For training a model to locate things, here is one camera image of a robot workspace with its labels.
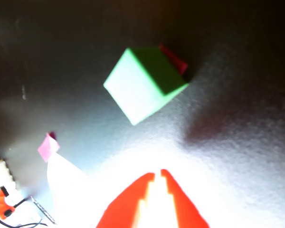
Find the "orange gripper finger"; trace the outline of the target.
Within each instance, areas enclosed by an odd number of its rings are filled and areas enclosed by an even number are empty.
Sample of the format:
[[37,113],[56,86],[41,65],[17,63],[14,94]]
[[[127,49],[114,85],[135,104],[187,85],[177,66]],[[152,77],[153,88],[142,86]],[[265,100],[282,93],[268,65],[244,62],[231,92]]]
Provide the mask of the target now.
[[161,176],[166,178],[168,192],[173,195],[178,226],[180,228],[209,228],[206,220],[170,172],[162,169]]
[[139,200],[146,196],[149,182],[155,174],[147,173],[121,192],[107,207],[97,224],[98,228],[131,228],[135,221]]

